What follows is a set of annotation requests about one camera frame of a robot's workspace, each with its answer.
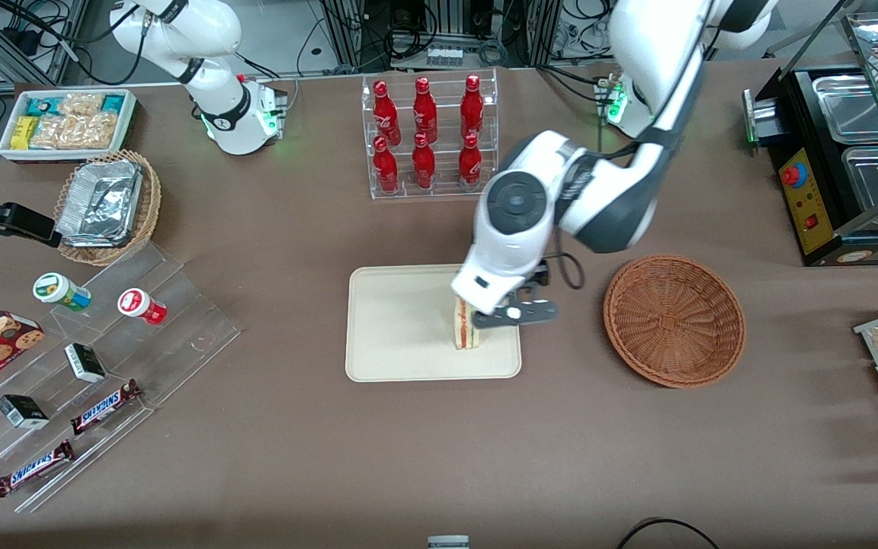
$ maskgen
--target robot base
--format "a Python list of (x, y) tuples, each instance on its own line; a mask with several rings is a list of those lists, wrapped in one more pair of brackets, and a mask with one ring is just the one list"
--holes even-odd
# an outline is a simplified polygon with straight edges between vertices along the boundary
[(257, 82), (244, 82), (243, 86), (250, 92), (250, 109), (236, 122), (235, 128), (213, 131), (202, 117), (209, 137), (229, 154), (253, 153), (269, 140), (282, 138), (287, 119), (287, 96), (278, 96), (272, 88)]

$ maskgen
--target small black box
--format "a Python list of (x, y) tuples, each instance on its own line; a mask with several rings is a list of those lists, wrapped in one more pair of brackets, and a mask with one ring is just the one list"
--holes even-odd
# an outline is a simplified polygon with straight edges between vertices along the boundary
[(104, 381), (104, 366), (101, 366), (100, 358), (97, 358), (93, 348), (80, 343), (71, 343), (66, 346), (66, 360), (73, 368), (73, 375), (77, 379), (83, 379), (90, 383)]
[(50, 421), (31, 396), (4, 395), (0, 399), (0, 410), (13, 427), (41, 429)]

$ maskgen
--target yellow control panel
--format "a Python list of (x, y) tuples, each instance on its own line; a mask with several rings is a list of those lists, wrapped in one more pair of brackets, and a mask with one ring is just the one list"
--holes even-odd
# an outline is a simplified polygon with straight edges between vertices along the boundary
[(791, 209), (798, 241), (806, 254), (812, 253), (832, 240), (833, 232), (819, 187), (812, 177), (808, 154), (805, 154), (804, 149), (799, 150), (791, 160), (781, 166), (777, 174), (781, 178), (788, 209)]

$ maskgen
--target clear acrylic rack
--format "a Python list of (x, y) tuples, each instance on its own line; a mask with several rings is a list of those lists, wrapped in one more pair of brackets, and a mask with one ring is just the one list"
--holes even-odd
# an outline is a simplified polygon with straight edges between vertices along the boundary
[[(483, 97), (483, 130), (477, 149), (483, 156), (480, 164), (480, 185), (475, 191), (460, 188), (460, 150), (463, 149), (463, 136), (460, 135), (460, 102), (466, 91), (466, 77), (476, 74), (480, 77), (480, 95)], [(412, 167), (412, 150), (415, 143), (415, 119), (412, 105), (415, 103), (415, 78), (427, 76), (432, 97), (436, 100), (439, 138), (432, 143), (436, 156), (436, 181), (432, 189), (424, 191), (415, 184), (415, 171)], [(383, 80), (388, 85), (388, 95), (398, 109), (398, 127), (402, 140), (398, 146), (391, 147), (398, 162), (398, 192), (384, 194), (377, 184), (375, 165), (372, 158), (375, 149), (372, 140), (377, 135), (375, 125), (375, 94), (372, 84)], [(364, 77), (361, 84), (361, 113), (364, 122), (365, 154), (368, 159), (368, 181), (372, 198), (427, 198), (456, 197), (457, 195), (481, 194), (487, 181), (497, 173), (499, 164), (498, 134), (498, 90), (497, 72), (486, 70), (452, 70), (452, 72), (395, 73)]]
[[(41, 430), (31, 431), (14, 428), (0, 411), (0, 477), (52, 451), (64, 438), (69, 438), (77, 456), (10, 494), (5, 501), (16, 512), (34, 511), (58, 493), (240, 333), (185, 277), (181, 263), (154, 243), (119, 259), (83, 285), (93, 294), (90, 306), (79, 313), (53, 308), (40, 321), (46, 338), (31, 350), (40, 354), (26, 365), (12, 364), (0, 372), (0, 397), (33, 397), (50, 418)], [(167, 306), (164, 323), (149, 326), (118, 312), (117, 298), (132, 287), (142, 288)], [(72, 342), (94, 348), (107, 372), (104, 381), (91, 384), (73, 376), (64, 354)], [(132, 378), (143, 395), (74, 438), (69, 421)]]

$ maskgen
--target red emergency stop button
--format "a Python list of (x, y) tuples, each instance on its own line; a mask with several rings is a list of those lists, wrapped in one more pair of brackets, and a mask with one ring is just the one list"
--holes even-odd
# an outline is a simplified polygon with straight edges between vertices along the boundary
[(781, 183), (791, 188), (801, 188), (808, 178), (808, 168), (801, 162), (795, 162), (791, 166), (781, 170)]
[(781, 183), (788, 185), (794, 185), (798, 183), (798, 178), (801, 177), (801, 174), (798, 171), (798, 168), (791, 166), (789, 168), (785, 168), (783, 172), (781, 172)]

